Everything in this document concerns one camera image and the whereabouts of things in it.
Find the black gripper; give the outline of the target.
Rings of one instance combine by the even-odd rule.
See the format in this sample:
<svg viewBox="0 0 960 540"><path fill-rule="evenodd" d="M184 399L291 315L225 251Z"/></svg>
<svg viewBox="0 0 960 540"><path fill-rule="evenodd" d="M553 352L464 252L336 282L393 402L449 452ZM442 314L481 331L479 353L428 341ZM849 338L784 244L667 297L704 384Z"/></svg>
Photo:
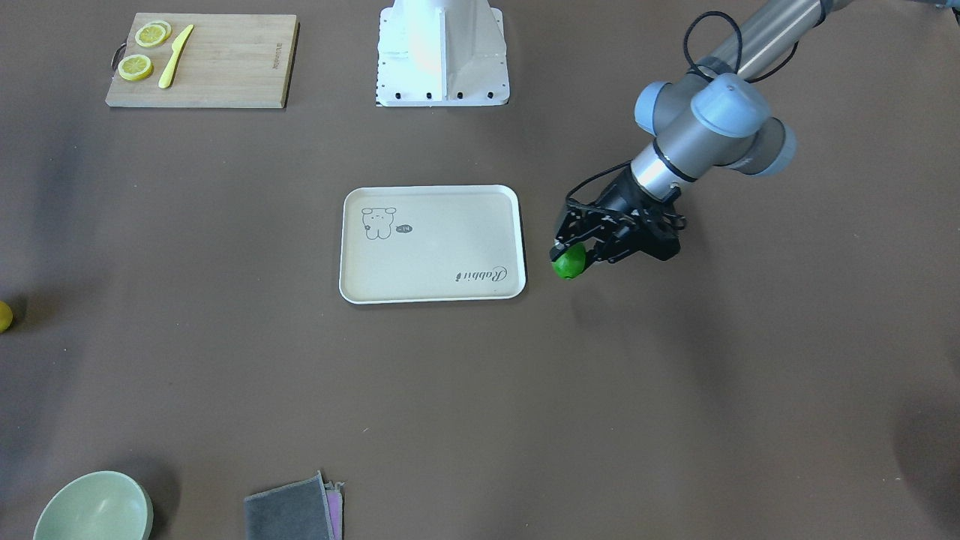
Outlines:
<svg viewBox="0 0 960 540"><path fill-rule="evenodd" d="M607 175L613 181L592 202L574 195ZM682 215L674 203L681 188L669 187L664 202L652 198L635 182L627 166L591 175L563 199L550 260L583 260L583 269L596 263L617 263L637 252L665 261L681 250Z"/></svg>

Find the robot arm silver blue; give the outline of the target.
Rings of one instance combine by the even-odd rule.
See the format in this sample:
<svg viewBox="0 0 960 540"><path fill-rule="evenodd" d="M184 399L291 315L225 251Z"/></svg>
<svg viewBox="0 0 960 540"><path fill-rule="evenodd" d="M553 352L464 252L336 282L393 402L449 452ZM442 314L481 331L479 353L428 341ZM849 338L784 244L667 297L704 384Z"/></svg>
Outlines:
<svg viewBox="0 0 960 540"><path fill-rule="evenodd" d="M592 202L566 195L550 250L554 271L574 279L594 263L637 252L669 260L686 228L676 201L710 169L768 176L787 167L795 133L771 113L757 83L792 59L803 35L844 7L844 1L769 1L741 24L711 11L730 24L730 37L703 58L686 54L687 72L678 82L642 90L634 120L652 141L610 168L613 181Z"/></svg>

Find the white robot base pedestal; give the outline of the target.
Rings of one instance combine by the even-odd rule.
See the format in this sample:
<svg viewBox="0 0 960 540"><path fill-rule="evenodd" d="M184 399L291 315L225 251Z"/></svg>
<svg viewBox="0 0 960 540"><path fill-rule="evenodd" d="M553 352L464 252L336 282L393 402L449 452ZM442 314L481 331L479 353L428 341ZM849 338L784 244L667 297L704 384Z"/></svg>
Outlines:
<svg viewBox="0 0 960 540"><path fill-rule="evenodd" d="M487 1L395 1L379 13L375 105L509 102L504 17Z"/></svg>

